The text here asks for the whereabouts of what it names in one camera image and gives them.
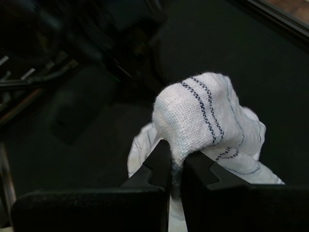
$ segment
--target metal bar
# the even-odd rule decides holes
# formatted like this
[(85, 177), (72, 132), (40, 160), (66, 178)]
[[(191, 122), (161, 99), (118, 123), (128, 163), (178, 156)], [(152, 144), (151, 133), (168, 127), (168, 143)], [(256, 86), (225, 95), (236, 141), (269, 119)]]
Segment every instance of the metal bar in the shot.
[(0, 143), (0, 174), (3, 181), (3, 189), (4, 189), (6, 205), (8, 207), (8, 212), (10, 214), (11, 208), (16, 201), (16, 194), (11, 175), (11, 169), (3, 142)]
[(27, 87), (36, 88), (38, 85), (32, 85), (29, 81), (22, 80), (8, 80), (0, 81), (0, 90), (1, 91), (10, 91), (16, 89), (26, 89)]
[(28, 72), (26, 72), (25, 75), (23, 75), (20, 79), (25, 80), (27, 77), (29, 77), (33, 72), (35, 72), (35, 69), (30, 69)]
[(2, 59), (0, 59), (0, 66), (2, 65), (2, 64), (4, 64), (5, 62), (7, 62), (8, 61), (8, 57), (7, 56), (5, 56), (5, 57), (3, 57)]
[(11, 73), (10, 70), (6, 71), (5, 75), (1, 78), (0, 82), (6, 81), (11, 75), (12, 75), (12, 73)]
[(7, 212), (2, 203), (2, 199), (0, 199), (0, 228), (4, 228), (5, 225), (9, 222)]
[(42, 93), (44, 93), (44, 89), (39, 88), (34, 90), (30, 94), (28, 94), (28, 96), (26, 96), (23, 100), (21, 100), (13, 109), (0, 116), (0, 128), (12, 118), (14, 118), (16, 115), (18, 115), (21, 111), (23, 111), (26, 107), (28, 107), (31, 103), (33, 103)]

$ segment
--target blue stripe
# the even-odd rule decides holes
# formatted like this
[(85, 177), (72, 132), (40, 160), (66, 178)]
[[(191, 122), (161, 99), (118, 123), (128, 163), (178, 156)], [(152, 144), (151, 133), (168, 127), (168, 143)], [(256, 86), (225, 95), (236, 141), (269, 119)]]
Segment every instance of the blue stripe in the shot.
[(218, 120), (216, 119), (215, 115), (214, 115), (214, 109), (213, 109), (213, 106), (212, 106), (212, 94), (211, 94), (211, 91), (207, 88), (207, 86), (200, 82), (199, 80), (197, 80), (196, 78), (194, 77), (191, 77), (192, 80), (194, 80), (196, 83), (198, 83), (200, 86), (202, 86), (202, 88), (207, 92), (207, 96), (208, 96), (208, 102), (209, 102), (209, 107), (211, 109), (211, 115), (212, 117), (214, 118), (215, 122), (216, 122), (216, 125), (218, 127), (218, 130), (220, 131), (220, 135), (221, 135), (221, 139), (218, 143), (220, 143), (223, 139), (223, 136), (224, 136), (224, 131), (222, 130), (222, 128), (220, 127), (219, 125), (219, 122)]
[(199, 106), (201, 108), (202, 114), (203, 114), (203, 118), (205, 123), (208, 125), (209, 131), (211, 132), (212, 135), (212, 143), (214, 143), (216, 141), (216, 137), (214, 135), (214, 131), (213, 128), (211, 127), (211, 124), (206, 116), (206, 112), (205, 112), (205, 105), (201, 99), (201, 97), (194, 91), (194, 89), (192, 89), (188, 84), (184, 83), (184, 82), (180, 82), (180, 84), (185, 87), (187, 90), (189, 90), (193, 96), (197, 99)]
[(236, 156), (238, 156), (238, 154), (239, 154), (239, 151), (236, 149), (236, 152), (235, 152), (234, 155), (229, 156), (229, 157), (222, 157), (222, 158), (223, 158), (223, 159), (232, 159), (232, 158), (235, 158)]
[(228, 100), (228, 102), (230, 103), (231, 110), (232, 110), (232, 112), (233, 112), (234, 118), (235, 118), (235, 120), (236, 120), (236, 122), (237, 122), (237, 124), (238, 124), (238, 126), (239, 126), (239, 128), (240, 128), (240, 130), (241, 130), (241, 133), (242, 133), (242, 140), (241, 140), (240, 144), (238, 145), (238, 146), (240, 147), (240, 146), (242, 145), (244, 139), (245, 139), (245, 135), (243, 134), (243, 130), (242, 130), (242, 128), (241, 128), (241, 126), (240, 126), (240, 124), (239, 124), (237, 118), (236, 118), (236, 114), (235, 114), (234, 109), (233, 109), (233, 107), (232, 107), (231, 100), (230, 100), (230, 98), (229, 98), (228, 83), (227, 83), (227, 82), (226, 82), (226, 90), (227, 90), (227, 100)]
[(224, 153), (221, 153), (220, 155), (218, 155), (218, 157), (216, 158), (216, 163), (218, 162), (218, 160), (221, 158), (222, 155), (225, 155), (225, 154), (229, 153), (230, 150), (231, 150), (231, 148), (228, 147), (228, 148), (225, 150)]
[(230, 168), (226, 168), (226, 167), (223, 167), (223, 168), (230, 170), (230, 171), (233, 171), (233, 172), (236, 172), (236, 173), (241, 174), (241, 175), (250, 175), (250, 174), (256, 173), (258, 170), (260, 170), (261, 167), (260, 167), (260, 164), (257, 163), (257, 168), (253, 172), (250, 172), (250, 173), (240, 173), (240, 172), (235, 171), (234, 169), (230, 169)]

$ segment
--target towel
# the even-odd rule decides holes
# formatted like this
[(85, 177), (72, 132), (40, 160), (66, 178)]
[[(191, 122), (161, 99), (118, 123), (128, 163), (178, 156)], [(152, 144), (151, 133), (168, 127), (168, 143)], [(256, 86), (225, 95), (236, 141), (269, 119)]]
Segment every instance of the towel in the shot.
[(240, 106), (227, 76), (204, 73), (166, 87), (156, 98), (153, 122), (134, 138), (128, 157), (132, 175), (160, 139), (172, 153), (173, 216), (184, 220), (180, 196), (185, 158), (200, 150), (219, 165), (252, 184), (284, 184), (258, 159), (265, 125), (249, 108)]

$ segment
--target dark background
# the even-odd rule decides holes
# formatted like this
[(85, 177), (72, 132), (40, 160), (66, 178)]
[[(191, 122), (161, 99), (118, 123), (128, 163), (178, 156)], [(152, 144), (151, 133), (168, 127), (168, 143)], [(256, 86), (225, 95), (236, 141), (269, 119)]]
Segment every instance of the dark background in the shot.
[[(306, 185), (308, 47), (234, 2), (170, 3), (168, 21), (152, 41), (159, 42), (161, 71), (167, 84), (203, 72), (228, 75), (240, 103), (267, 127), (262, 163), (287, 184)], [(10, 127), (4, 141), (17, 196), (126, 180), (132, 139), (151, 121), (154, 98), (124, 103), (117, 85), (97, 67), (85, 67)]]

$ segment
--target fabric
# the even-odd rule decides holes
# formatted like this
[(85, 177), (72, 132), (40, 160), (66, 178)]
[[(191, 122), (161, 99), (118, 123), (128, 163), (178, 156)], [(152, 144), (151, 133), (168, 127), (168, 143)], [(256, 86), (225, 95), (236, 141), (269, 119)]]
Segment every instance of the fabric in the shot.
[(167, 140), (172, 152), (170, 204), (174, 216), (184, 220), (181, 173), (185, 158), (194, 151), (200, 150), (249, 183), (284, 184), (258, 161), (265, 131), (257, 115), (239, 105), (227, 76), (204, 73), (190, 77), (157, 96), (153, 123), (134, 139), (128, 157), (129, 174), (141, 166), (160, 139)]

